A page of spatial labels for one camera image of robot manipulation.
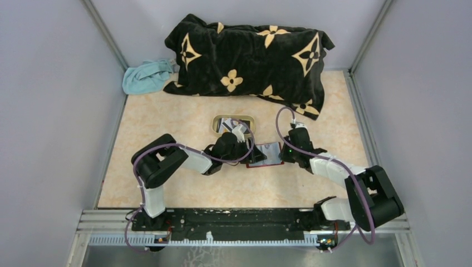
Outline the red leather card holder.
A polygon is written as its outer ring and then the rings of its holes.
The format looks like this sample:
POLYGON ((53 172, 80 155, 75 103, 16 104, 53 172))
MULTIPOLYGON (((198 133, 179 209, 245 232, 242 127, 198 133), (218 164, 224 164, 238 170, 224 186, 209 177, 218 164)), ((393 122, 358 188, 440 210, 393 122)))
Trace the red leather card holder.
POLYGON ((257 144, 253 150, 254 152, 254 163, 247 163, 246 167, 268 167, 284 165, 284 161, 281 159, 281 144, 279 142, 271 142, 265 144, 257 144))

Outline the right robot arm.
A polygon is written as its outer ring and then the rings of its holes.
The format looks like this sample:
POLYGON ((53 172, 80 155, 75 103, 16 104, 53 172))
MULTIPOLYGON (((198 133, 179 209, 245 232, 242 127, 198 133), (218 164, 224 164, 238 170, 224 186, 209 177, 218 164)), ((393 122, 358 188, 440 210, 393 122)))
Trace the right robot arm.
POLYGON ((346 221, 371 231, 405 212, 384 168, 347 164, 327 150, 314 148, 304 126, 292 125, 283 138, 280 156, 284 162, 298 164, 310 174, 323 176, 346 190, 346 198, 330 196, 315 203, 313 221, 320 229, 328 229, 335 221, 346 221))

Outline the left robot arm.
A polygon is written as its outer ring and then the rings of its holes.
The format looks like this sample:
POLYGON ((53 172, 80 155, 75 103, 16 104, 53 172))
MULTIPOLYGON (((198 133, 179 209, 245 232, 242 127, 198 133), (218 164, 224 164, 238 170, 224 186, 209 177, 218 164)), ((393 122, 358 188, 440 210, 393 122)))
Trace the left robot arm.
POLYGON ((166 225, 164 184, 179 168, 208 176, 220 171, 223 163, 254 164, 266 159, 251 139, 239 133, 226 132, 203 151, 177 143, 168 133, 160 136, 131 158, 141 187, 145 223, 153 230, 166 225))

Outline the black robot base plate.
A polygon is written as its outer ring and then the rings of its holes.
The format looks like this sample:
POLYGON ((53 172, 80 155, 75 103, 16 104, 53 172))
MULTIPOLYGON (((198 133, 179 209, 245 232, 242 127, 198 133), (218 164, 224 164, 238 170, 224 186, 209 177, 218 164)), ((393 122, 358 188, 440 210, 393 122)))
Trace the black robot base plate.
POLYGON ((168 208, 152 219, 139 212, 131 221, 132 231, 163 231, 172 241, 292 241, 304 233, 350 230, 342 220, 327 221, 313 209, 201 209, 168 208))

